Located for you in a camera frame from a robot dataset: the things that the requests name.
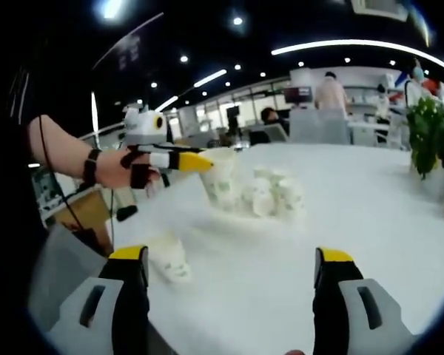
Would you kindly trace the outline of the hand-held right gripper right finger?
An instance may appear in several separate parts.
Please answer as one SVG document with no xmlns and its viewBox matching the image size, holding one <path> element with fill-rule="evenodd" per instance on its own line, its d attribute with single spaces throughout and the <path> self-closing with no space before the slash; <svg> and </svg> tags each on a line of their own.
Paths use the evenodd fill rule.
<svg viewBox="0 0 444 355">
<path fill-rule="evenodd" d="M 417 336 L 399 303 L 363 277 L 344 251 L 318 247 L 314 268 L 314 354 L 404 354 Z"/>
</svg>

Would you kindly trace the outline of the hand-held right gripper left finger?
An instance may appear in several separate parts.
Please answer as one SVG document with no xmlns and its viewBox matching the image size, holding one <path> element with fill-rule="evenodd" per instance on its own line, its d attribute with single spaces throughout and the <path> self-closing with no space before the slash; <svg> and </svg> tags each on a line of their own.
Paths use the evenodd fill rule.
<svg viewBox="0 0 444 355">
<path fill-rule="evenodd" d="M 112 253 L 60 305 L 47 333 L 60 354 L 148 354 L 148 247 Z"/>
</svg>

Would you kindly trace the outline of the person's left hand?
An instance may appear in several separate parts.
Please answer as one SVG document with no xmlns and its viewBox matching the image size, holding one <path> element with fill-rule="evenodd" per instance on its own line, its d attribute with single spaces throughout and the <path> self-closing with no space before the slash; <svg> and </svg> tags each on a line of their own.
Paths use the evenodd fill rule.
<svg viewBox="0 0 444 355">
<path fill-rule="evenodd" d="M 160 173 L 149 164 L 148 153 L 107 150 L 97 159 L 95 179 L 110 189 L 144 189 L 160 178 Z"/>
</svg>

